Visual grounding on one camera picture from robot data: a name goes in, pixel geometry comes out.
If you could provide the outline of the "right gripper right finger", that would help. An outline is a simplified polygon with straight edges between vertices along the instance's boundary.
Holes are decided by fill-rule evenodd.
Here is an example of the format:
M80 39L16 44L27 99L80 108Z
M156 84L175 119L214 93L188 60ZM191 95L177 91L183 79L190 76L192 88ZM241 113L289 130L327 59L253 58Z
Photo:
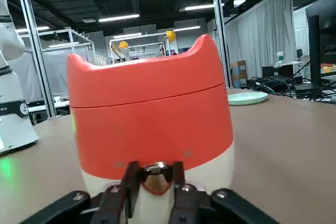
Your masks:
M172 166L174 203L169 223L277 223L235 191L220 188L208 194L187 183L183 162Z

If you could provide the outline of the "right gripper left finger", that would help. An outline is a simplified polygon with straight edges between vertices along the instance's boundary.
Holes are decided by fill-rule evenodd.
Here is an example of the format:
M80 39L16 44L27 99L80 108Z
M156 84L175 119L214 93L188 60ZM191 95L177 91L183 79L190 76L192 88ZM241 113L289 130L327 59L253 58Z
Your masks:
M34 213L21 223L127 223L132 214L131 187L139 191L139 162L128 164L122 180L91 197L72 191Z

